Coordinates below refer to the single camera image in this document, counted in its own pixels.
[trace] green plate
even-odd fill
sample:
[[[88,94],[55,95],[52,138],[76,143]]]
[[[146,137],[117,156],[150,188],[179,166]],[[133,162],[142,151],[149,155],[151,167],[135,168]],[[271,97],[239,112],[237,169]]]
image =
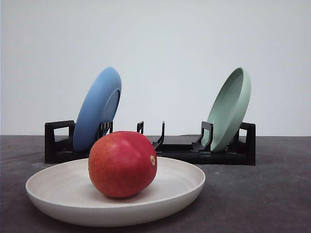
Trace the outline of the green plate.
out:
[[[243,68],[234,70],[213,104],[207,121],[214,125],[211,151],[223,151],[238,131],[245,116],[251,96],[251,80]],[[208,141],[204,132],[202,144]]]

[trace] black dish rack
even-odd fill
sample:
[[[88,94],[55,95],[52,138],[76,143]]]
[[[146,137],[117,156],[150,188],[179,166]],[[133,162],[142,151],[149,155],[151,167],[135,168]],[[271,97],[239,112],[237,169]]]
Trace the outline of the black dish rack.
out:
[[[69,127],[68,138],[56,140],[54,130]],[[75,123],[73,120],[45,123],[45,163],[55,164],[88,158],[90,148],[85,151],[74,151],[72,146]],[[143,134],[144,122],[137,124],[137,132]],[[240,140],[240,129],[246,130],[246,140]],[[204,131],[209,131],[209,140],[202,145]],[[113,131],[113,122],[99,124],[96,139],[107,131]],[[165,143],[165,122],[162,123],[162,134],[153,142],[156,153],[160,157],[182,160],[192,164],[224,164],[224,165],[251,165],[256,164],[256,126],[243,122],[232,141],[222,152],[211,152],[213,141],[213,124],[202,121],[201,134],[190,144]]]

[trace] plate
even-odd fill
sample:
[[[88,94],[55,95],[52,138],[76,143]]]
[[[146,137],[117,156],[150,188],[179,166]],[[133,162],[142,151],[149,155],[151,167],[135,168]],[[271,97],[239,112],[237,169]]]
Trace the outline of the plate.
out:
[[[125,199],[108,198],[91,183],[88,159],[46,168],[33,175],[26,190],[33,204],[60,221],[92,227],[146,223],[172,215],[200,194],[204,172],[195,165],[157,158],[157,173],[144,190]]]
[[[73,134],[74,151],[89,149],[95,143],[99,124],[113,120],[120,94],[121,78],[108,67],[98,75],[84,99]]]
[[[234,70],[212,106],[207,121],[214,125],[212,152],[222,151],[237,133],[245,116],[251,96],[251,80],[243,68]],[[202,144],[208,141],[208,131]]]

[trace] white bowl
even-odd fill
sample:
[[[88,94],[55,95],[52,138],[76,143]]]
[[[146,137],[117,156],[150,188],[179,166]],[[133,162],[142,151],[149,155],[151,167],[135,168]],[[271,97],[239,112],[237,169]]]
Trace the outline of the white bowl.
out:
[[[33,204],[63,222],[93,227],[146,223],[172,215],[200,194],[205,174],[198,167],[175,159],[157,158],[153,182],[138,194],[114,199],[102,195],[88,176],[88,159],[44,169],[26,183]]]

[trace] gray table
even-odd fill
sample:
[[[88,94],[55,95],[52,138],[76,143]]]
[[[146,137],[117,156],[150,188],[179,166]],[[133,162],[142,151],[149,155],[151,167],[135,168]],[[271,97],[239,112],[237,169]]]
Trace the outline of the gray table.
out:
[[[121,228],[70,225],[36,209],[25,183],[49,166],[43,136],[1,137],[2,233],[311,232],[311,137],[257,137],[256,166],[199,165],[207,179],[190,206]]]

